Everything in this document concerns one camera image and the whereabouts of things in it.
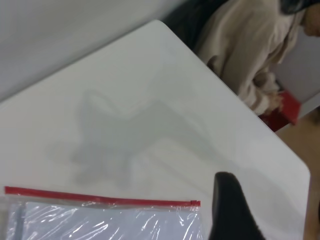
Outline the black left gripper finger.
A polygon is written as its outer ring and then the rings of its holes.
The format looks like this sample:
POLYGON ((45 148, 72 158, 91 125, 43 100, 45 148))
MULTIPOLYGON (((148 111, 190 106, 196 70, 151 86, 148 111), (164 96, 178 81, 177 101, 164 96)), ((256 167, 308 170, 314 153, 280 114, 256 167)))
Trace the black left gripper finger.
POLYGON ((264 240, 235 175, 214 176, 210 240, 264 240))

